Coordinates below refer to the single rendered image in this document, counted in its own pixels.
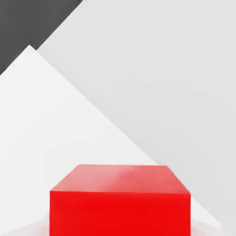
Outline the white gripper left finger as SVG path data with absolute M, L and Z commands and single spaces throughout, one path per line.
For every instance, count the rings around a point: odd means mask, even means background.
M 19 229 L 16 236 L 49 236 L 49 218 L 46 217 Z

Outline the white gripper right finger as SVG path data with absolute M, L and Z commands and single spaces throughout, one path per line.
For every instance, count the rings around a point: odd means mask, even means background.
M 211 228 L 193 226 L 191 227 L 191 236 L 221 236 L 221 232 Z

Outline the small red cube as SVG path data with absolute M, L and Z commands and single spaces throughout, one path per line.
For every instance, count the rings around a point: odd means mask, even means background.
M 190 236 L 190 213 L 165 165 L 78 165 L 50 190 L 49 236 Z

